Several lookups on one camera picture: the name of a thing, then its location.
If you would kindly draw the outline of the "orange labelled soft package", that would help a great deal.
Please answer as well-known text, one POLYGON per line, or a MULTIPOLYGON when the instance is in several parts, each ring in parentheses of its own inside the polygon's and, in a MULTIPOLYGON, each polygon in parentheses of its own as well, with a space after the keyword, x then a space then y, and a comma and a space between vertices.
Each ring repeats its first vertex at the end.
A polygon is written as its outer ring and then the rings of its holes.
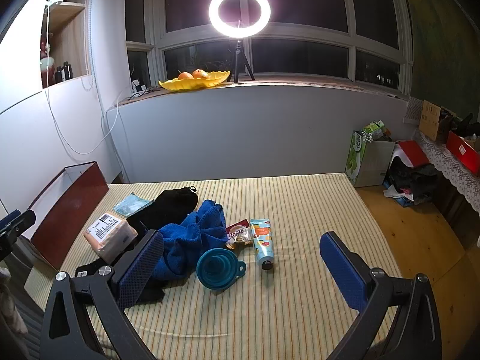
POLYGON ((137 231, 126 220, 106 212, 83 235, 97 256, 106 263, 113 263, 137 237, 137 231))

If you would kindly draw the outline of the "blue packaged face mask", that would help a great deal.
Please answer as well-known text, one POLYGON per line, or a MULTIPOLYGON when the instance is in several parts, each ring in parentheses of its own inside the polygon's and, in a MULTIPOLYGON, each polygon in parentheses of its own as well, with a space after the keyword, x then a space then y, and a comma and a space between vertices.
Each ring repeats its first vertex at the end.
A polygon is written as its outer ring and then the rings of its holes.
POLYGON ((113 211, 126 218, 151 205, 151 200, 138 197, 135 193, 128 194, 121 202, 113 207, 113 211))

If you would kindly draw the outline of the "black velvet pouch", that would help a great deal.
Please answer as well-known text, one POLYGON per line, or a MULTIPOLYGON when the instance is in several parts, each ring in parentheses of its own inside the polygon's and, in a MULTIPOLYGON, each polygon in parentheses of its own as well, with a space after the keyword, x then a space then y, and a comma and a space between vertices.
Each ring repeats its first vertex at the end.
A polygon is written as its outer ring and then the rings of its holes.
POLYGON ((184 186, 166 189, 152 203, 128 217, 128 224, 144 234, 149 230, 160 230, 167 224, 180 224, 198 204, 197 189, 184 186))

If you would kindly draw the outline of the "teal collapsible funnel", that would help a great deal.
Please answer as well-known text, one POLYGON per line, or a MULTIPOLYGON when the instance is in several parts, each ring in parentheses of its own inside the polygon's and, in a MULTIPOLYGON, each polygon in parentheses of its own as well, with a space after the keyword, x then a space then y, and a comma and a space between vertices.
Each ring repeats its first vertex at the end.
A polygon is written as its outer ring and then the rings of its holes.
POLYGON ((197 263, 196 275, 200 283, 212 291, 228 289, 246 274, 247 265, 228 249, 214 248, 205 252, 197 263))

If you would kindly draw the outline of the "blue towel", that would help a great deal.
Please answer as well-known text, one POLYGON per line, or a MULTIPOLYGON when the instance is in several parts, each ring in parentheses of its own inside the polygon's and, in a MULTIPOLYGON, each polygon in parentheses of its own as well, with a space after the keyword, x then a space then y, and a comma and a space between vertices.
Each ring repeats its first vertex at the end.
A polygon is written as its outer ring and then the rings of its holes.
POLYGON ((223 206, 205 200, 181 224, 165 225, 160 233, 163 255, 151 276, 163 282, 182 280, 196 268, 205 252, 225 248, 227 235, 223 206))

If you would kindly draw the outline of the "red white snack packet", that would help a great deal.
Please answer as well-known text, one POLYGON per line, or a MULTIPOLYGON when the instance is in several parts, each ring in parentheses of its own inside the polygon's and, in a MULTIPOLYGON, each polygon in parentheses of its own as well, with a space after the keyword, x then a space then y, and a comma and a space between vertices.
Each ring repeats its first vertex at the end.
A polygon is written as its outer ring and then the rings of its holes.
POLYGON ((225 245, 228 249, 234 250, 238 245, 251 245, 252 236, 250 224, 247 219, 236 222, 225 229, 227 242, 225 245))

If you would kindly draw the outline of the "light blue cream tube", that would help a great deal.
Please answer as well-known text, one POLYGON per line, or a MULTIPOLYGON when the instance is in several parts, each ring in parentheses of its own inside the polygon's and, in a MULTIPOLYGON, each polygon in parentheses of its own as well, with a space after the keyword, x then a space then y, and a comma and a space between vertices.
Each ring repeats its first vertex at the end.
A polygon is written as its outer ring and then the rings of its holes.
POLYGON ((260 268, 264 271, 272 270, 274 264, 274 252, 270 220, 251 219, 250 233, 260 268))

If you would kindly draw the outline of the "dark red storage box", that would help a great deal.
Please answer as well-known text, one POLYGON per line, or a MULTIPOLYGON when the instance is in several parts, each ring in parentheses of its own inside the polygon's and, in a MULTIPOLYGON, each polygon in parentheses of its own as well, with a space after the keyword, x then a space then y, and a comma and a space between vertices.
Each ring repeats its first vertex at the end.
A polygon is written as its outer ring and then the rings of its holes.
POLYGON ((87 219, 108 192, 98 164, 66 166, 28 207, 35 224, 22 242, 32 255, 58 271, 87 219))

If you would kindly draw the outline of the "striped yellow mat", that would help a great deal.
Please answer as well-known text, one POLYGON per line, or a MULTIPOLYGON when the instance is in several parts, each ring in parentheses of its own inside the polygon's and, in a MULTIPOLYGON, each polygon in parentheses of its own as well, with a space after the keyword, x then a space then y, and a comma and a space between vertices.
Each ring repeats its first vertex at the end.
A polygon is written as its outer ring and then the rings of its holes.
POLYGON ((326 359, 357 316, 320 256, 328 231, 370 267, 400 275, 343 173, 200 180, 195 188, 200 200, 223 206, 228 224, 268 219, 274 263, 265 271, 253 247, 240 248, 247 269, 230 288, 213 292, 190 275, 169 283, 162 301, 128 308, 156 359, 326 359))

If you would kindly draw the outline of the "black bottles on shelf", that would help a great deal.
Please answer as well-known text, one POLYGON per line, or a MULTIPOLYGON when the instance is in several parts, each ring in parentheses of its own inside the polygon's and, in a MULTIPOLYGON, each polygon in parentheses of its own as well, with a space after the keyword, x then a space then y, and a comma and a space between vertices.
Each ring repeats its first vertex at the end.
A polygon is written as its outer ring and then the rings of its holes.
POLYGON ((72 64, 68 61, 63 62, 63 64, 58 66, 55 70, 55 84, 71 80, 73 77, 72 64))

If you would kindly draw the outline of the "pile of clothes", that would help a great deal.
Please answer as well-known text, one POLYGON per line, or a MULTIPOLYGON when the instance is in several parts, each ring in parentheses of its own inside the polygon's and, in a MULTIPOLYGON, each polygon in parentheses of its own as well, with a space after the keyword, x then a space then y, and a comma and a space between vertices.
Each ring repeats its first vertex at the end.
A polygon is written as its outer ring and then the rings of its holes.
POLYGON ((450 183, 428 160, 416 141, 398 141, 385 174, 383 194, 402 207, 418 206, 440 197, 450 183))

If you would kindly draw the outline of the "white power adapter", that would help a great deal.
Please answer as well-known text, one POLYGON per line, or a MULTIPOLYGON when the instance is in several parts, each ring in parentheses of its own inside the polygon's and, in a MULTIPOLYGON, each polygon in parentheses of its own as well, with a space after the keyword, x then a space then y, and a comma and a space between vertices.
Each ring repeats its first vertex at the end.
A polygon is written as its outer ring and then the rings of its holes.
POLYGON ((143 83, 140 82, 140 80, 138 79, 132 80, 131 84, 132 84, 133 94, 141 95, 145 93, 145 91, 147 90, 147 87, 143 85, 143 83))

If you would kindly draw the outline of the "orange fruit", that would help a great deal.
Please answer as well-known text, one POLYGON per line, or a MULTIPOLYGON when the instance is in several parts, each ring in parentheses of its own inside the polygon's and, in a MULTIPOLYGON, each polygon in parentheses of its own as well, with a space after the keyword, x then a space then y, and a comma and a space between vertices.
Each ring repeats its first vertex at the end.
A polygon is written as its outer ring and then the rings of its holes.
POLYGON ((191 73, 193 78, 208 79, 209 75, 203 69, 196 69, 191 73))
POLYGON ((189 72, 181 72, 178 75, 179 80, 185 80, 185 79, 193 79, 193 76, 189 72))

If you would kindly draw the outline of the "orange fruit right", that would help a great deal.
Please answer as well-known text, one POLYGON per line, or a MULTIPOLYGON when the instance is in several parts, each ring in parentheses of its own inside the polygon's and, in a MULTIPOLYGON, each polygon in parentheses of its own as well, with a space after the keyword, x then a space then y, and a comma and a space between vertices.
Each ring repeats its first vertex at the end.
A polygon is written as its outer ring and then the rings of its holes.
POLYGON ((208 79, 209 75, 203 69, 196 69, 191 73, 193 78, 208 79))

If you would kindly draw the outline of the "black tripod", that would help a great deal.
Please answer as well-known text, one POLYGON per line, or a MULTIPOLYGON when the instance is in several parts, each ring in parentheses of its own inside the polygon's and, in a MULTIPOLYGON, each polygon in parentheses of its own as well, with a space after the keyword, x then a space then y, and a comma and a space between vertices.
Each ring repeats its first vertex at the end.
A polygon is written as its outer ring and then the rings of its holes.
POLYGON ((250 79, 255 80, 256 78, 244 51, 243 41, 230 41, 229 52, 229 76, 227 81, 230 82, 233 80, 234 83, 238 83, 240 72, 247 72, 247 75, 250 77, 250 79))

